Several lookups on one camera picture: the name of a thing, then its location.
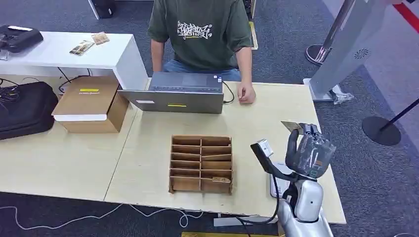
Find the speaker grille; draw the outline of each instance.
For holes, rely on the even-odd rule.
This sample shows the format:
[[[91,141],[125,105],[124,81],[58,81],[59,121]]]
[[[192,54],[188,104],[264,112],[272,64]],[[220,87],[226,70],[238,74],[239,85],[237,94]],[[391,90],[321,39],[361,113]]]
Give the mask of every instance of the speaker grille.
[[[371,54],[371,51],[367,48],[362,48],[355,52],[354,58],[355,59],[363,59],[365,57],[368,57]]]

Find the cardboard box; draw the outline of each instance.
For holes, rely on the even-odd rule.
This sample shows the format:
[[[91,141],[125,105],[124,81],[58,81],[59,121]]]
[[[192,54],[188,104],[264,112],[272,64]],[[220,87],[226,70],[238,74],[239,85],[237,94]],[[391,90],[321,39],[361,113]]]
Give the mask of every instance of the cardboard box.
[[[171,141],[169,192],[233,191],[231,137],[174,135]]]
[[[70,133],[118,133],[128,101],[117,93],[115,77],[82,77],[72,81],[52,112]]]

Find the red tape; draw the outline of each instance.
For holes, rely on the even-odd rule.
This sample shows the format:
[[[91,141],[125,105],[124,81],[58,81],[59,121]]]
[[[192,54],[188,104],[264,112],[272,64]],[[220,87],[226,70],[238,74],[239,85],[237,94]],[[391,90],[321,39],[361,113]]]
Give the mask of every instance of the red tape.
[[[405,18],[405,20],[419,33],[419,18],[404,4],[395,4],[394,8]]]

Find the gray carpet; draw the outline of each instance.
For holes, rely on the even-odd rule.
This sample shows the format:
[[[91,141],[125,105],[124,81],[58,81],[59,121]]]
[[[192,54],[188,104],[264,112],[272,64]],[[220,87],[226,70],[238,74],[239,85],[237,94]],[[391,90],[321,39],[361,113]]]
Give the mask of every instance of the gray carpet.
[[[112,19],[97,21],[85,0],[3,0],[0,25],[13,24],[42,31],[132,33],[151,73],[149,38],[146,29],[152,2],[118,2]],[[317,70],[303,52],[321,43],[333,18],[321,0],[258,0],[255,27],[259,50],[254,52],[255,81],[301,83]],[[166,60],[172,57],[166,49]],[[322,131],[338,147],[332,167],[346,215],[347,225],[332,225],[335,236],[391,237],[401,232],[419,234],[419,155],[403,133],[402,142],[384,147],[369,140],[361,130],[363,118],[394,113],[364,67],[342,84],[355,99],[334,106],[316,104]],[[0,206],[16,205],[25,226],[58,225],[89,214],[103,214],[110,203],[0,193]],[[190,220],[186,230],[244,233],[240,227],[214,228],[214,214]],[[11,210],[0,211],[0,237],[10,236],[179,236],[179,215],[164,212],[143,218],[123,207],[103,220],[86,220],[59,230],[21,231]],[[252,233],[275,234],[274,225],[249,227]]]

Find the silver robot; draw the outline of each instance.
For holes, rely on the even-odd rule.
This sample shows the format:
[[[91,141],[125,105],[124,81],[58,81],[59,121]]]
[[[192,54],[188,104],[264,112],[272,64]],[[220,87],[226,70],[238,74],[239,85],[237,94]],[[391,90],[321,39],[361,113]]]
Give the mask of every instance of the silver robot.
[[[251,145],[263,169],[274,177],[290,181],[289,188],[278,197],[278,221],[286,237],[332,237],[332,231],[322,210],[323,188],[317,182],[327,170],[336,147],[326,139],[313,124],[299,124],[291,132],[285,163],[293,170],[283,174],[271,162],[273,154],[268,142],[263,139]],[[298,135],[302,140],[297,149]]]

